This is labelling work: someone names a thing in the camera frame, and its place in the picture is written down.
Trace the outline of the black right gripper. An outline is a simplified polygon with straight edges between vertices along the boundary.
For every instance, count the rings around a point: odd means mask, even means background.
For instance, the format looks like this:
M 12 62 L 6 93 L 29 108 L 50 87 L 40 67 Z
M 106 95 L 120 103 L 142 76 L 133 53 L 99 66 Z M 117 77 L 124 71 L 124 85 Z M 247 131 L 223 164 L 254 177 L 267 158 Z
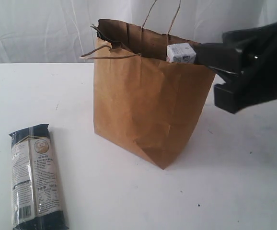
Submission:
M 277 23 L 225 32 L 223 43 L 194 45 L 201 65 L 239 74 L 214 85 L 216 107 L 235 114 L 277 100 Z M 243 50 L 235 44 L 247 42 Z

